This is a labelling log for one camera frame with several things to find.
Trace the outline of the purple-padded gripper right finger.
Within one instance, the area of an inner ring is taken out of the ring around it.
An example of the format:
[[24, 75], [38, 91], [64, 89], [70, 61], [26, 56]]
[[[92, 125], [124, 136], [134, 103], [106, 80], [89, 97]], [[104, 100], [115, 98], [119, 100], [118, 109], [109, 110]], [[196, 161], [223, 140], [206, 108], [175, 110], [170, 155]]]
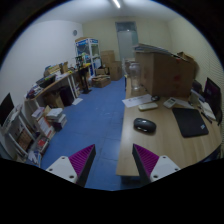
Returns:
[[157, 181], [180, 170], [168, 156], [158, 156], [137, 144], [133, 145], [132, 155], [143, 183]]

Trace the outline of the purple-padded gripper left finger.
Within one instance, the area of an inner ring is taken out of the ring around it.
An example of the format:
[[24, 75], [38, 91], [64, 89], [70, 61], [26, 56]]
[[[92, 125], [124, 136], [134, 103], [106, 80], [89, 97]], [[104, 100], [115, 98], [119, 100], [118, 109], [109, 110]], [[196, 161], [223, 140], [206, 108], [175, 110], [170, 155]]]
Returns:
[[47, 168], [47, 171], [67, 181], [84, 187], [95, 155], [95, 145], [92, 144], [69, 157], [59, 157]]

